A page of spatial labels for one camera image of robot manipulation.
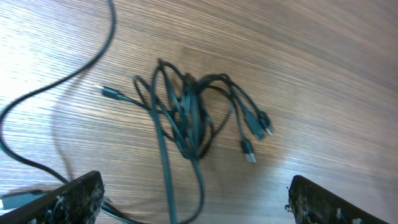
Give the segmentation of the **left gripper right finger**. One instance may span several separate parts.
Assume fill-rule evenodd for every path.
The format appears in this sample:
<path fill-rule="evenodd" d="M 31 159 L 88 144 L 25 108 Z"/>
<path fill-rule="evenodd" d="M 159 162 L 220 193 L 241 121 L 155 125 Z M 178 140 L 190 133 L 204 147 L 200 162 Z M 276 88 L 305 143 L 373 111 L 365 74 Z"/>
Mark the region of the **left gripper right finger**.
<path fill-rule="evenodd" d="M 285 209 L 296 224 L 387 224 L 301 175 L 293 177 L 288 193 Z"/>

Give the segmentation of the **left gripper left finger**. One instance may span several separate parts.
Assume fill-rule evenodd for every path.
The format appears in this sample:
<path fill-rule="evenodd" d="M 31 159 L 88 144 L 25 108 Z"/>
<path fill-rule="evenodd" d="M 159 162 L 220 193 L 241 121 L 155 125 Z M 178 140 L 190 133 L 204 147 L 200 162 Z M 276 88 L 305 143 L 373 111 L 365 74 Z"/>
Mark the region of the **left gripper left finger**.
<path fill-rule="evenodd" d="M 93 170 L 52 191 L 29 190 L 1 196 L 1 224 L 94 223 L 104 200 L 100 172 Z"/>

